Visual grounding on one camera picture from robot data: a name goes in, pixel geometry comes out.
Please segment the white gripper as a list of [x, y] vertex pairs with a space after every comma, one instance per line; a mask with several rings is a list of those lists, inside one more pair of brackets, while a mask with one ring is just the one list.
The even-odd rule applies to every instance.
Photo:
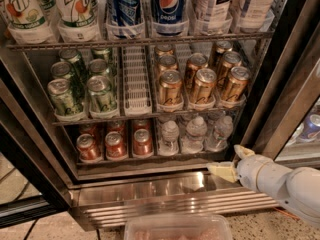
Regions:
[[265, 193], [273, 199], [282, 199], [286, 195], [289, 168], [265, 156], [254, 155], [253, 150], [241, 145], [235, 145], [234, 151], [242, 159], [237, 170], [233, 162], [212, 162], [206, 165], [210, 173], [230, 183], [239, 179], [244, 187]]

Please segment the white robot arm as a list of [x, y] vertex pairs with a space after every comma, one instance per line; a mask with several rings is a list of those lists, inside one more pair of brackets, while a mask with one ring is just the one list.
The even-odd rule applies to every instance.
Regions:
[[307, 224], [320, 228], [320, 171], [310, 167], [290, 169], [253, 150], [235, 145], [240, 160], [206, 165], [212, 175], [274, 199]]

